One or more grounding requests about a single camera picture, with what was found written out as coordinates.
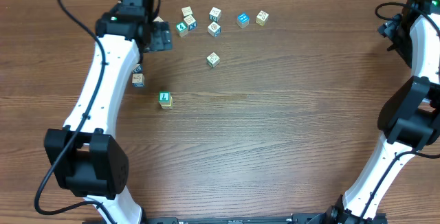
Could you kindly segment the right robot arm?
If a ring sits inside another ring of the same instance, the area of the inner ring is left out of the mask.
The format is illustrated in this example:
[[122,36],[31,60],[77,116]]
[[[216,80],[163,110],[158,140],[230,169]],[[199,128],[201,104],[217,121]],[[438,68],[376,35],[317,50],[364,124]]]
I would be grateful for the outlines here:
[[355,183],[311,223],[385,223],[378,206],[401,169],[439,138],[439,0],[407,0],[378,32],[412,76],[379,114],[379,139]]

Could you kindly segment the green letter L block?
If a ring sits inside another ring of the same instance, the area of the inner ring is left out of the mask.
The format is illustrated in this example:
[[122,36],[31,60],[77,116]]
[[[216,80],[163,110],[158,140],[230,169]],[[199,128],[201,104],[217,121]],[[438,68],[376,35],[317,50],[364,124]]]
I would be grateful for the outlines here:
[[169,91],[159,92],[159,103],[160,102],[169,102],[170,100],[172,100],[172,96]]

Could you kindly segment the yellow letter S block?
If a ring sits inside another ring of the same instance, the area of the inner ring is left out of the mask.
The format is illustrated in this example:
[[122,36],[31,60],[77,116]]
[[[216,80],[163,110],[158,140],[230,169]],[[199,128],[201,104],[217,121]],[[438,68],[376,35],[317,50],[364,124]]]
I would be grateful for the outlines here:
[[172,109],[173,108],[173,101],[172,100],[170,100],[169,102],[160,102],[159,104],[163,109]]

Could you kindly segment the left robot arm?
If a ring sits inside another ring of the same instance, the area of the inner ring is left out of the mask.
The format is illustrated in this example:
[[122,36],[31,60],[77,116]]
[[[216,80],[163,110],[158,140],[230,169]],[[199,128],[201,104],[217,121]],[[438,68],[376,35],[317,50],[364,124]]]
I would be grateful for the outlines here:
[[48,177],[92,205],[103,223],[145,223],[127,188],[129,159],[116,142],[116,121],[129,77],[145,53],[172,48],[158,21],[160,0],[118,0],[90,31],[93,60],[80,97],[62,128],[46,132]]

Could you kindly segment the wooden block blue base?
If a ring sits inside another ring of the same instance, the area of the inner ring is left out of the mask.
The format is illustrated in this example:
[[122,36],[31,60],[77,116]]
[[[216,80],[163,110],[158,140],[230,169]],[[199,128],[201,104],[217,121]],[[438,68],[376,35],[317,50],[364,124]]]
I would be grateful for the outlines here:
[[132,85],[134,87],[144,87],[145,86],[144,74],[132,74]]

